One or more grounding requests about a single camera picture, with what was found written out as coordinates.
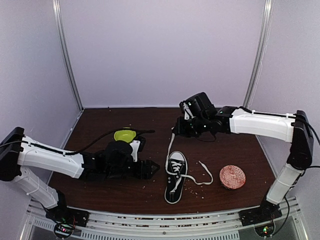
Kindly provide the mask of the black white canvas sneaker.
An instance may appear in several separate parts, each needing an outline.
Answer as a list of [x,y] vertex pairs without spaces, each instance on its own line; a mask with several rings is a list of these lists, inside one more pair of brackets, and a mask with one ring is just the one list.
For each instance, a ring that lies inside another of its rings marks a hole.
[[166,189],[164,199],[168,204],[176,204],[182,197],[182,191],[188,172],[188,163],[180,151],[172,152],[166,162]]

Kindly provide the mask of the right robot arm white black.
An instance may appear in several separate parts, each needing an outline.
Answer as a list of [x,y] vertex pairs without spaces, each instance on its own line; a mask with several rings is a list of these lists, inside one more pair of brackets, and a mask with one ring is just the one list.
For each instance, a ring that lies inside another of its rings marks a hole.
[[269,113],[249,110],[242,106],[224,106],[218,110],[193,112],[182,108],[183,116],[177,118],[173,133],[184,137],[199,137],[210,132],[254,135],[257,139],[270,139],[288,145],[288,157],[256,210],[259,220],[268,220],[285,195],[313,162],[314,134],[304,111],[296,113]]

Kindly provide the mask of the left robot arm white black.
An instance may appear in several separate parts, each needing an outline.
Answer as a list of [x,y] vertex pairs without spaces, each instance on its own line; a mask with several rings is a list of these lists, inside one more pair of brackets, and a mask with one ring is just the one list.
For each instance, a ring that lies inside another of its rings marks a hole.
[[70,151],[42,144],[14,128],[0,143],[0,179],[18,184],[27,195],[61,222],[72,218],[61,191],[49,187],[30,167],[41,168],[84,181],[133,177],[149,180],[160,169],[152,160],[140,160],[144,134],[154,130],[122,127],[108,131],[80,150]]

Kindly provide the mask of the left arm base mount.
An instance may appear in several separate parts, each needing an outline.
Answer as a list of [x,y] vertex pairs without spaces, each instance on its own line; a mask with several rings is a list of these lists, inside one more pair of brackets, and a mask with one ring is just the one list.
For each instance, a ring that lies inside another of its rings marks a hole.
[[68,207],[66,209],[45,208],[44,210],[45,217],[55,223],[53,233],[59,239],[69,238],[76,227],[86,227],[90,215],[88,211]]

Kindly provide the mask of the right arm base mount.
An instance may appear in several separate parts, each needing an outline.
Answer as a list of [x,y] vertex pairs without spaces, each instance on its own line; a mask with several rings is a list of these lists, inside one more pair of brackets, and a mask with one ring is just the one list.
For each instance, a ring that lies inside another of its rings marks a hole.
[[242,226],[253,226],[255,233],[262,238],[271,237],[276,232],[275,219],[282,217],[281,210],[269,210],[260,206],[241,210],[238,214]]

